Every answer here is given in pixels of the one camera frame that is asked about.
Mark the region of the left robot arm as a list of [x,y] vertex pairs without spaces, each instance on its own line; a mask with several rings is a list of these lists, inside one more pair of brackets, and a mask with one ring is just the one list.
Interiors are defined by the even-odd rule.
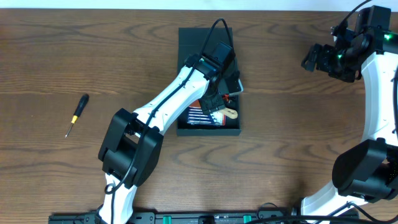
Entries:
[[204,115],[228,110],[237,117],[218,88],[221,81],[231,79],[227,95],[243,90],[239,72],[228,72],[235,65],[234,52],[191,55],[175,80],[152,101],[132,113],[116,112],[98,153],[106,187],[95,223],[127,223],[132,217],[137,188],[154,171],[165,132],[194,102]]

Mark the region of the orange scraper wooden handle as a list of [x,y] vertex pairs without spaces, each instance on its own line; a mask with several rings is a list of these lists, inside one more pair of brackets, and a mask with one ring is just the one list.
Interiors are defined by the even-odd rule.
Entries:
[[[196,108],[196,109],[200,109],[200,103],[198,100],[194,101],[191,105],[191,108]],[[231,108],[223,108],[221,110],[218,110],[218,113],[221,113],[231,119],[236,119],[238,117],[238,112],[234,109]]]

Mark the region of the black yellow screwdriver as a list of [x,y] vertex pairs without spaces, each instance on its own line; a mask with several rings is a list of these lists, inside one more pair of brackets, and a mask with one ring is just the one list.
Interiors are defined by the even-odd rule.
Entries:
[[74,112],[74,114],[73,114],[72,120],[71,120],[71,122],[70,122],[69,129],[68,129],[68,131],[67,131],[66,134],[65,134],[65,138],[67,138],[67,137],[69,136],[69,134],[70,134],[70,132],[71,132],[71,130],[72,130],[73,125],[77,122],[78,118],[81,116],[81,114],[82,114],[82,112],[83,112],[85,106],[87,105],[89,99],[90,99],[89,94],[84,94],[84,95],[80,98],[80,100],[79,100],[79,102],[78,102],[78,104],[77,104],[77,106],[76,106],[75,112]]

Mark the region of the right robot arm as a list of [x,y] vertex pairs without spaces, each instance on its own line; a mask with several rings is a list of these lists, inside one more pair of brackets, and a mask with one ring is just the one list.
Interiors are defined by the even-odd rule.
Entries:
[[397,34],[389,8],[362,2],[354,13],[354,29],[343,19],[331,30],[333,45],[313,45],[301,63],[365,87],[361,142],[338,156],[331,181],[294,210],[308,223],[331,223],[351,208],[397,196]]

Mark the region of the red handled pliers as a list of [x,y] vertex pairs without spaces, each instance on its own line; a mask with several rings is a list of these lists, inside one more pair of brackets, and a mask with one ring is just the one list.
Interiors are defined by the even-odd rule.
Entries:
[[231,103],[235,103],[238,100],[237,96],[231,96],[231,95],[223,95],[222,99],[225,103],[227,104],[231,104]]

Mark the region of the screwdriver set blister pack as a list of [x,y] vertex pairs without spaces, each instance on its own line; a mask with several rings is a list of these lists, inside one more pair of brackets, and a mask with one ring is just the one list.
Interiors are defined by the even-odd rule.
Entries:
[[204,114],[200,108],[188,108],[187,123],[191,125],[224,126],[225,115],[220,112]]

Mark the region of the black gift box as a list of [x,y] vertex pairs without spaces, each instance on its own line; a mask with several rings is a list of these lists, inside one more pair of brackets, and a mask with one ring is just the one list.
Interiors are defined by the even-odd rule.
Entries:
[[[198,53],[208,33],[207,28],[178,29],[178,61],[177,70],[184,66],[184,60],[194,53]],[[227,72],[238,70],[238,66],[230,65]],[[191,125],[187,123],[188,108],[177,119],[177,135],[179,136],[238,136],[241,133],[240,118],[231,119],[227,116],[224,126]]]

